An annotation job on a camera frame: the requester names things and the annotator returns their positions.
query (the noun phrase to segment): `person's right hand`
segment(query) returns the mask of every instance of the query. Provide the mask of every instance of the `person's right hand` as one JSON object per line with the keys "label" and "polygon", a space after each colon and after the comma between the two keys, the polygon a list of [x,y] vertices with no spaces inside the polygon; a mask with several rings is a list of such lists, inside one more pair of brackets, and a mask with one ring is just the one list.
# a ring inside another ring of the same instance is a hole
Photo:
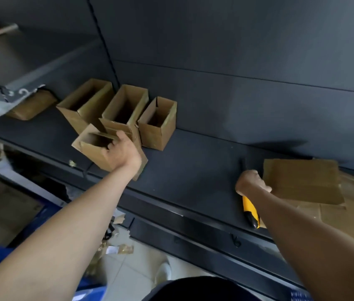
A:
{"label": "person's right hand", "polygon": [[113,170],[128,167],[134,176],[141,167],[142,158],[124,131],[117,131],[116,134],[119,140],[113,140],[108,145],[108,150],[102,148],[101,153]]}
{"label": "person's right hand", "polygon": [[241,173],[240,177],[238,178],[237,183],[235,184],[235,191],[239,195],[245,196],[245,192],[248,187],[251,186],[258,186],[262,189],[265,189],[267,192],[271,192],[272,188],[266,186],[263,179],[260,178],[258,172],[256,170],[247,170]]}

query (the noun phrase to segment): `floor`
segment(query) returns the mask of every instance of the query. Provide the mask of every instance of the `floor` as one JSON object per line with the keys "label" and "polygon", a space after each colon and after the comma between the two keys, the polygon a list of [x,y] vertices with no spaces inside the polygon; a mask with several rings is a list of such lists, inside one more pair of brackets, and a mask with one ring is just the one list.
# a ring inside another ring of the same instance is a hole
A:
{"label": "floor", "polygon": [[170,263],[173,280],[212,276],[196,266],[132,241],[126,229],[122,227],[117,227],[117,229],[119,234],[110,239],[110,244],[114,246],[133,245],[134,253],[108,254],[102,259],[107,278],[107,291],[103,301],[141,301],[154,287],[155,273],[160,264],[166,260]]}

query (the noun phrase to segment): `white shoe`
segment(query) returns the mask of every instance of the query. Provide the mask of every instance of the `white shoe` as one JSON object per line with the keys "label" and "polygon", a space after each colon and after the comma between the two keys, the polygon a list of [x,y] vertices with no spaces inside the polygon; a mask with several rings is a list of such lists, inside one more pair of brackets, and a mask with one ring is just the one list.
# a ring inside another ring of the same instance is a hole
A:
{"label": "white shoe", "polygon": [[171,280],[171,267],[168,262],[163,262],[154,276],[154,285],[155,287],[160,283]]}

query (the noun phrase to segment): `small cardboard box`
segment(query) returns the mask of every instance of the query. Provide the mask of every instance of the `small cardboard box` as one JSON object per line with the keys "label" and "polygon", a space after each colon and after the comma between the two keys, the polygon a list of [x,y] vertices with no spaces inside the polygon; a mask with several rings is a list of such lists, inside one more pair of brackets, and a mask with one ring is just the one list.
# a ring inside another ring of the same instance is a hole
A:
{"label": "small cardboard box", "polygon": [[266,159],[263,179],[272,187],[272,194],[282,199],[331,205],[344,203],[336,161]]}
{"label": "small cardboard box", "polygon": [[[132,133],[126,133],[127,136],[132,140]],[[94,125],[90,124],[87,128],[74,140],[72,146],[79,152],[88,157],[93,161],[100,169],[105,171],[113,171],[106,159],[101,153],[102,148],[107,148],[107,146],[117,139],[115,133],[113,135],[100,132]],[[148,159],[145,153],[142,151],[141,145],[138,140],[133,141],[135,147],[137,148],[139,154],[142,158],[142,165],[138,173],[134,176],[133,180],[136,181],[139,175],[144,170],[144,167],[148,163]]]}
{"label": "small cardboard box", "polygon": [[89,124],[104,132],[99,117],[114,97],[110,81],[90,79],[61,101],[57,108],[81,134]]}
{"label": "small cardboard box", "polygon": [[57,99],[49,91],[38,90],[35,94],[10,110],[6,115],[19,120],[29,120],[55,102],[57,102]]}
{"label": "small cardboard box", "polygon": [[177,102],[156,97],[138,120],[142,146],[163,151],[176,129]]}
{"label": "small cardboard box", "polygon": [[132,134],[133,141],[141,142],[137,121],[146,104],[149,102],[147,89],[123,84],[100,118],[101,123],[110,135],[122,130]]}

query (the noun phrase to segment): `lower shelf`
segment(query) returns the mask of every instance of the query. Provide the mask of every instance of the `lower shelf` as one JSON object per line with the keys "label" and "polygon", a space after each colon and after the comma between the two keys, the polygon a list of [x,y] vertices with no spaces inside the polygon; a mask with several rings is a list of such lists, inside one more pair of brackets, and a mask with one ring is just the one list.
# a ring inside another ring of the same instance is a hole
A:
{"label": "lower shelf", "polygon": [[139,219],[132,223],[130,237],[273,300],[290,300],[286,286]]}

